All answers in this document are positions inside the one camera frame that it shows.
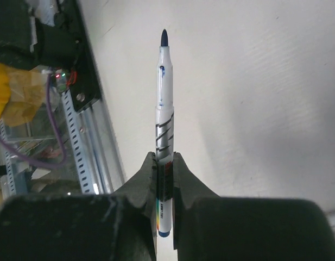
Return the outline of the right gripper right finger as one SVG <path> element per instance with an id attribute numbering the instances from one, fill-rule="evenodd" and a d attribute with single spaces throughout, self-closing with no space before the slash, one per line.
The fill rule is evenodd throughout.
<path id="1" fill-rule="evenodd" d="M 221 197 L 173 159 L 178 260 L 335 260 L 335 236 L 312 201 Z"/>

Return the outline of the blue marker pen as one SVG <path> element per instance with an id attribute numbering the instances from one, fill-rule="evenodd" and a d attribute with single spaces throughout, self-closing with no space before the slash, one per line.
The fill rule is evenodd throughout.
<path id="1" fill-rule="evenodd" d="M 156 224 L 158 235 L 165 238 L 172 229 L 174 154 L 173 64 L 166 29 L 161 34 L 156 67 L 155 154 Z"/>

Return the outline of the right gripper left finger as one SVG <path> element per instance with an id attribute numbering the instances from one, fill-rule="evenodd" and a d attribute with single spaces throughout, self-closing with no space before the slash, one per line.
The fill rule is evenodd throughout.
<path id="1" fill-rule="evenodd" d="M 27 194 L 0 208 L 0 260 L 155 260 L 156 160 L 111 194 Z"/>

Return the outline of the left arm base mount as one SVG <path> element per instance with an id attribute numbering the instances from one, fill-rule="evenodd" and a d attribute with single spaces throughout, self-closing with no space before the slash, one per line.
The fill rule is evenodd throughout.
<path id="1" fill-rule="evenodd" d="M 78 1 L 1 0 L 0 63 L 72 73 L 68 88 L 77 112 L 102 97 Z"/>

